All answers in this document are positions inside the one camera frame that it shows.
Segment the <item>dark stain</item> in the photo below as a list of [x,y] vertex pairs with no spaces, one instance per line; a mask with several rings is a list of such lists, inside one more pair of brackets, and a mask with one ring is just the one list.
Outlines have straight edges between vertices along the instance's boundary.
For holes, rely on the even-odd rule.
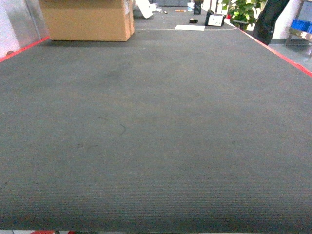
[[107,74],[108,79],[120,79],[121,77],[121,71],[110,71]]
[[92,148],[94,148],[94,147],[97,147],[98,145],[90,145],[90,146],[88,146],[87,147],[87,150],[90,150],[90,149],[92,149]]
[[123,134],[126,132],[126,130],[127,130],[126,127],[123,126],[122,124],[121,124],[121,126],[123,127],[123,131],[122,131],[122,133],[120,134],[120,136],[123,135]]
[[108,121],[108,119],[107,118],[105,118],[105,117],[98,117],[99,119],[102,119],[102,120],[104,120],[104,123],[106,123],[107,121]]

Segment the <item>white wall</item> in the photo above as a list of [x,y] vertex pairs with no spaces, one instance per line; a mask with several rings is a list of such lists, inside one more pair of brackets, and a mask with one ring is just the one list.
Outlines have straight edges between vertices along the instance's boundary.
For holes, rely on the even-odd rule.
[[[289,1],[285,10],[279,16],[276,22],[273,39],[286,39],[288,37],[288,33],[286,32],[286,27],[291,26],[292,21],[296,16],[299,5],[300,5],[300,0]],[[299,19],[312,21],[312,2],[304,3]]]
[[20,44],[15,36],[10,19],[0,2],[0,58],[6,56],[10,50],[20,49]]

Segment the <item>blue bin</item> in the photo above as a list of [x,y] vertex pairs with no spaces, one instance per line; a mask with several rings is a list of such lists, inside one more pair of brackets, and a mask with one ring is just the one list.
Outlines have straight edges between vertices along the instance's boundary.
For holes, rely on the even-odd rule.
[[297,19],[294,19],[293,21],[292,21],[292,25],[291,25],[291,28],[293,28],[293,29],[298,29],[298,20]]
[[310,27],[310,22],[302,20],[301,31],[307,32],[309,27]]
[[300,31],[303,31],[302,29],[304,28],[304,21],[298,19],[298,27],[297,29]]

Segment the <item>gray carpet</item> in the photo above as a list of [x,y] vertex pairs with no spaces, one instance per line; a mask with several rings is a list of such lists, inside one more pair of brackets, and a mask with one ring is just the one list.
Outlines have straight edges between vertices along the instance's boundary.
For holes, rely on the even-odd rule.
[[223,29],[0,63],[0,229],[311,231],[312,78]]

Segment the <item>cardboard box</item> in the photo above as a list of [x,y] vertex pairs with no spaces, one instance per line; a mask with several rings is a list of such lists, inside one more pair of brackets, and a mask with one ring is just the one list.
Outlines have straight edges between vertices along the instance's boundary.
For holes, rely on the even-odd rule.
[[39,0],[52,40],[127,41],[131,0]]

